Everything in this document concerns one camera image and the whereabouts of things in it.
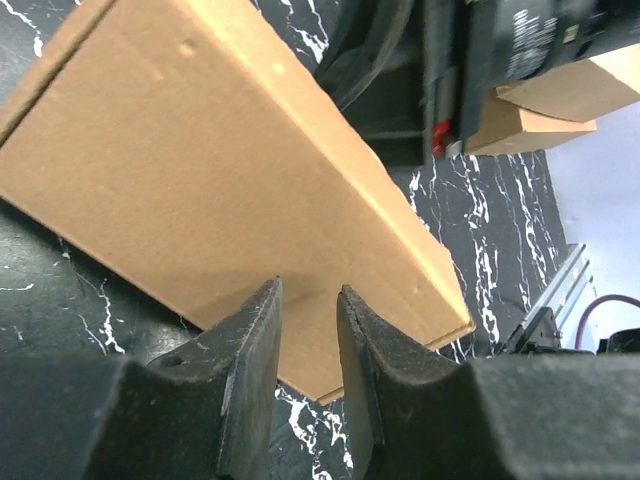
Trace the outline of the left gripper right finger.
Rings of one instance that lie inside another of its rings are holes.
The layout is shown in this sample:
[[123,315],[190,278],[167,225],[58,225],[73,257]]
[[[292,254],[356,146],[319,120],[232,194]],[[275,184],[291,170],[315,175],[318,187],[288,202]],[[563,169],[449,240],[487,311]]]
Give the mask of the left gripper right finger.
[[337,332],[357,479],[635,479],[639,358],[501,355],[455,363],[351,287]]

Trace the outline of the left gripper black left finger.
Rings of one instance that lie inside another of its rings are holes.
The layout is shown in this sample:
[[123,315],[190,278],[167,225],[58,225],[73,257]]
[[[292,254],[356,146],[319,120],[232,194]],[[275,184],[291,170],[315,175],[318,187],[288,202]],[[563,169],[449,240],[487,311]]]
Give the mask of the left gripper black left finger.
[[280,279],[142,364],[129,356],[1,359],[5,479],[265,479],[281,339]]

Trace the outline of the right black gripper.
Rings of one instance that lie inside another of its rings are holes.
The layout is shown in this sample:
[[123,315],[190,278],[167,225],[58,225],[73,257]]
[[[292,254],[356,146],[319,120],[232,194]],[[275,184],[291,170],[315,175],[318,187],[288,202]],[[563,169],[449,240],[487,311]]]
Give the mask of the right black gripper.
[[385,165],[422,165],[465,150],[490,88],[638,40],[636,1],[347,1],[314,77]]

